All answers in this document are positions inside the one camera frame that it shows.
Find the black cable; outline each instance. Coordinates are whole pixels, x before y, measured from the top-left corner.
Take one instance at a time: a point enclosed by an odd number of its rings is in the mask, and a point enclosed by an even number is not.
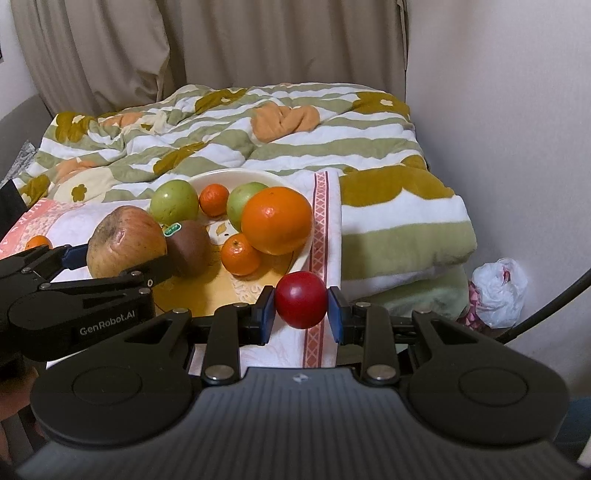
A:
[[[507,330],[505,333],[497,337],[497,341],[500,343],[508,343],[516,339],[519,335],[526,332],[532,327],[535,327],[539,323],[543,322],[549,316],[555,314],[567,303],[570,303],[576,297],[581,295],[585,290],[591,287],[591,268],[587,270],[575,283],[569,288],[564,290],[554,300],[549,302],[547,305],[542,307],[540,310],[535,312],[527,320],[524,320],[519,325]]]

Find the green apple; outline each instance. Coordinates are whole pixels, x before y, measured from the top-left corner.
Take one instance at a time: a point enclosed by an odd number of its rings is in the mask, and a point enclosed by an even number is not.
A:
[[[226,210],[228,211],[228,220],[230,220],[236,231],[242,231],[240,226],[242,211],[248,200],[266,188],[267,185],[258,181],[252,181],[250,183],[244,183],[230,192]]]
[[[196,220],[199,215],[199,196],[184,180],[170,180],[154,192],[150,214],[158,223],[172,225],[184,220]]]

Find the red striped border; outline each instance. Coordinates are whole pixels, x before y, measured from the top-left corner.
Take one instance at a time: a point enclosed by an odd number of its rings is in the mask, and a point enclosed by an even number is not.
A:
[[[328,172],[314,175],[314,237],[310,249],[310,271],[318,275],[326,284],[326,270],[329,253],[329,175]],[[306,330],[304,338],[304,368],[320,368],[322,365],[322,346],[324,323]]]

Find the orange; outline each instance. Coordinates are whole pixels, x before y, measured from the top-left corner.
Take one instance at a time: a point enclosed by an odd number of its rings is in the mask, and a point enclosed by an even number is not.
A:
[[[271,187],[246,203],[241,227],[257,250],[284,255],[304,246],[312,221],[312,207],[306,197],[287,187]]]
[[[199,195],[199,205],[208,217],[219,217],[226,213],[229,196],[230,192],[224,185],[212,183],[207,185]]]
[[[27,242],[27,244],[25,245],[25,250],[39,247],[40,245],[47,245],[49,248],[53,248],[53,246],[51,245],[51,241],[46,236],[36,235]]]
[[[261,254],[248,242],[243,233],[232,235],[220,251],[222,265],[232,275],[243,277],[261,266]]]

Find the blue gripper pad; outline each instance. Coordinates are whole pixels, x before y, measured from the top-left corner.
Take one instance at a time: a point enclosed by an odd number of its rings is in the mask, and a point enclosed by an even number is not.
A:
[[[87,252],[88,244],[70,247],[61,258],[62,266],[68,270],[76,270],[77,268],[85,267]]]
[[[336,296],[332,293],[331,289],[328,290],[328,297],[328,316],[330,330],[332,331],[335,342],[341,345],[343,343],[343,317],[341,305],[339,304],[339,301],[336,298]]]
[[[275,321],[275,289],[269,295],[269,299],[262,311],[261,318],[261,343],[266,345],[271,339],[271,331]]]

